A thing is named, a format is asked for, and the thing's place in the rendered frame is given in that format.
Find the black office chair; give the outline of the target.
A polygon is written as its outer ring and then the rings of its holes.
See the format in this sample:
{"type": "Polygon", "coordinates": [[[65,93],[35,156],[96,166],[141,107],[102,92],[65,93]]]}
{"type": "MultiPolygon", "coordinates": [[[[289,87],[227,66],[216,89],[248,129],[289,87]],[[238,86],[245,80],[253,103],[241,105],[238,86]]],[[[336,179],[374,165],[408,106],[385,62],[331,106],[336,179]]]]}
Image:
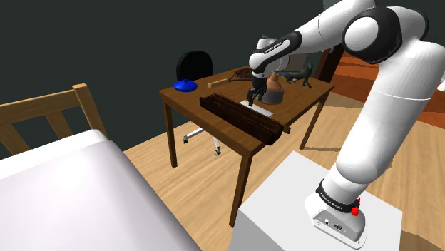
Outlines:
{"type": "Polygon", "coordinates": [[[190,51],[183,54],[176,66],[177,81],[188,79],[195,82],[212,74],[213,61],[204,51],[190,51]]]}

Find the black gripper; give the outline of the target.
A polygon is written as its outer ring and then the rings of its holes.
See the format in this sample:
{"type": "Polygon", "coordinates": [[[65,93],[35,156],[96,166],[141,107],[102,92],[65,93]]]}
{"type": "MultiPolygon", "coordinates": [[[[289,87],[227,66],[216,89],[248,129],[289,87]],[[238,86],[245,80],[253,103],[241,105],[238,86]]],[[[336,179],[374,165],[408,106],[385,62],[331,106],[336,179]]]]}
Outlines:
{"type": "Polygon", "coordinates": [[[267,92],[267,78],[259,78],[257,76],[252,77],[252,88],[247,93],[248,105],[252,106],[256,93],[258,93],[257,100],[263,102],[263,97],[267,92]]]}

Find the flat white bar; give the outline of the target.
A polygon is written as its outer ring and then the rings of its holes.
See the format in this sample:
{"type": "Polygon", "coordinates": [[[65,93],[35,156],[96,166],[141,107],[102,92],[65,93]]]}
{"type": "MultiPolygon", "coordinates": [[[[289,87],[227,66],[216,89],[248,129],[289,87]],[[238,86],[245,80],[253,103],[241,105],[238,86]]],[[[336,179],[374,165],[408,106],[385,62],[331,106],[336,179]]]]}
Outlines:
{"type": "Polygon", "coordinates": [[[270,117],[270,118],[273,117],[273,113],[272,112],[270,112],[270,111],[268,111],[268,110],[266,110],[264,108],[261,108],[260,106],[257,106],[255,104],[252,104],[250,106],[249,102],[247,100],[240,101],[240,104],[245,106],[245,107],[247,107],[247,108],[249,108],[249,109],[251,109],[251,110],[254,110],[254,111],[258,112],[258,113],[261,113],[264,116],[267,116],[267,117],[270,117]]]}

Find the brown tennis racket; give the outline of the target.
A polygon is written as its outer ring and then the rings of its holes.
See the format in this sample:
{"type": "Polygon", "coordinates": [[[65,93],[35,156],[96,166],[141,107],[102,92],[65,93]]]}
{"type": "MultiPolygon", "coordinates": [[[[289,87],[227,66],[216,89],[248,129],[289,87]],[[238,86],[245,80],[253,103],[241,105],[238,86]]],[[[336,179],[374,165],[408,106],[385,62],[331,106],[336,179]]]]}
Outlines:
{"type": "Polygon", "coordinates": [[[252,70],[250,68],[243,68],[236,70],[229,78],[224,78],[218,81],[208,83],[208,88],[215,88],[233,81],[251,81],[253,77],[252,70]]]}

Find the brown vase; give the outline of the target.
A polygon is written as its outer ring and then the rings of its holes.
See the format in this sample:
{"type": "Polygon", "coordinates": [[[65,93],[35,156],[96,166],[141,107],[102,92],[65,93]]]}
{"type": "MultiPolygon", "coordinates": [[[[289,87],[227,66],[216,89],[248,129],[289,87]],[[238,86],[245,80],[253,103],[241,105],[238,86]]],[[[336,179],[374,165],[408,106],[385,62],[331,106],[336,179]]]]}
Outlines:
{"type": "Polygon", "coordinates": [[[284,98],[284,88],[278,81],[278,75],[273,72],[267,79],[267,89],[262,97],[262,103],[269,105],[277,105],[283,101],[284,98]]]}

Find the blue round lid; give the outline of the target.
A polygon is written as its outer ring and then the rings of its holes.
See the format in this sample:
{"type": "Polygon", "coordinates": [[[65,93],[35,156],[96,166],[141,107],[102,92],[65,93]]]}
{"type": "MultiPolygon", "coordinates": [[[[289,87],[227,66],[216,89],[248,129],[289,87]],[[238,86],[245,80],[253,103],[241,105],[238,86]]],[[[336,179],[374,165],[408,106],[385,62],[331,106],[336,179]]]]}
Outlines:
{"type": "Polygon", "coordinates": [[[192,92],[197,89],[198,85],[194,81],[183,79],[175,82],[173,87],[175,90],[180,92],[192,92]]]}

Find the long dark wooden tray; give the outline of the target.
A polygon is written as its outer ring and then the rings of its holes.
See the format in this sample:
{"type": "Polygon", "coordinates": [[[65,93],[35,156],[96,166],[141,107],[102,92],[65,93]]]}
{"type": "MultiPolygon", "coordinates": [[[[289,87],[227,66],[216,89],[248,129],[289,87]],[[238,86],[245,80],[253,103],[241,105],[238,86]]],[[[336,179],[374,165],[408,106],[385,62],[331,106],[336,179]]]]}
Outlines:
{"type": "Polygon", "coordinates": [[[290,127],[220,94],[200,97],[200,106],[252,137],[273,145],[290,127]]]}

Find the wooden bed with white mattress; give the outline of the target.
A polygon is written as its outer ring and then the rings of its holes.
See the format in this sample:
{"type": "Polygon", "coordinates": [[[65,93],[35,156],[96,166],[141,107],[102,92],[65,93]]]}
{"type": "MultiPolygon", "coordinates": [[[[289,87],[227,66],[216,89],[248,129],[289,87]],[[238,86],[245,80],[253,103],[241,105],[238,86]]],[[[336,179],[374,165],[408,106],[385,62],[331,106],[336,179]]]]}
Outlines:
{"type": "Polygon", "coordinates": [[[86,84],[0,105],[0,251],[200,251],[86,84]]]}

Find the brown wooden table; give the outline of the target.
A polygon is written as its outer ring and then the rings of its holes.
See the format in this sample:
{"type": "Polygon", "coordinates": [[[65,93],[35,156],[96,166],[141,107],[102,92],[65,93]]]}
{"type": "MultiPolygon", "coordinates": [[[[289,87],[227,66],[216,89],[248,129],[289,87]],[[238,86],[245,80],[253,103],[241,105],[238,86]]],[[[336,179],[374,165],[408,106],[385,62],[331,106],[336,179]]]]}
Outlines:
{"type": "MultiPolygon", "coordinates": [[[[235,70],[219,73],[207,78],[196,81],[198,87],[195,91],[183,93],[175,90],[173,87],[165,88],[159,91],[159,96],[163,102],[163,112],[165,117],[166,132],[168,137],[168,147],[170,152],[170,161],[172,167],[177,167],[177,158],[175,151],[175,137],[173,133],[173,120],[171,110],[175,109],[187,119],[194,122],[197,126],[204,129],[210,135],[216,137],[221,143],[242,156],[240,169],[237,177],[237,185],[235,189],[232,211],[230,214],[229,225],[235,224],[238,208],[242,204],[247,178],[250,172],[250,166],[253,156],[262,150],[266,145],[258,139],[248,135],[246,132],[229,124],[227,121],[219,118],[213,113],[200,107],[200,97],[206,97],[214,93],[219,93],[229,99],[240,102],[246,99],[248,88],[251,87],[249,81],[234,81],[216,88],[208,88],[211,81],[219,81],[223,78],[230,77],[235,70]]],[[[267,105],[257,102],[256,104],[273,113],[273,119],[279,123],[290,126],[298,118],[304,115],[313,106],[317,106],[317,110],[311,120],[306,134],[300,143],[303,149],[315,122],[323,108],[324,102],[334,85],[315,78],[310,78],[311,88],[304,87],[302,81],[292,84],[286,83],[280,79],[279,82],[285,90],[284,100],[279,105],[267,105]]]]}

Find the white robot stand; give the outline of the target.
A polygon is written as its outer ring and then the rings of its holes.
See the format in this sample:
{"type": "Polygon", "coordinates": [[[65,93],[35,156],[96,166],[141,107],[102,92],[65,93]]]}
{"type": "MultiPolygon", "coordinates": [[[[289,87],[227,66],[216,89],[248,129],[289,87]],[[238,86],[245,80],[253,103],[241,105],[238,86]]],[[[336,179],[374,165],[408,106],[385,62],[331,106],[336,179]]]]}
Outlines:
{"type": "Polygon", "coordinates": [[[229,251],[399,251],[402,212],[363,192],[367,238],[359,250],[317,229],[305,210],[305,199],[327,169],[290,153],[240,206],[229,251]]]}

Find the dark animal figure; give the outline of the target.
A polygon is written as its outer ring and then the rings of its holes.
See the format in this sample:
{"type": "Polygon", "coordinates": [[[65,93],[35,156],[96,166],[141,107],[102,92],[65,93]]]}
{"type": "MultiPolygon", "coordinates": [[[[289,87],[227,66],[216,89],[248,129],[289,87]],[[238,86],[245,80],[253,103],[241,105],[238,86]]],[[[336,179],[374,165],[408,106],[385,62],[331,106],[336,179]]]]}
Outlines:
{"type": "Polygon", "coordinates": [[[302,85],[311,88],[309,77],[312,75],[312,63],[308,63],[300,71],[280,70],[276,71],[278,76],[283,77],[287,83],[291,84],[298,80],[303,80],[302,85]]]}

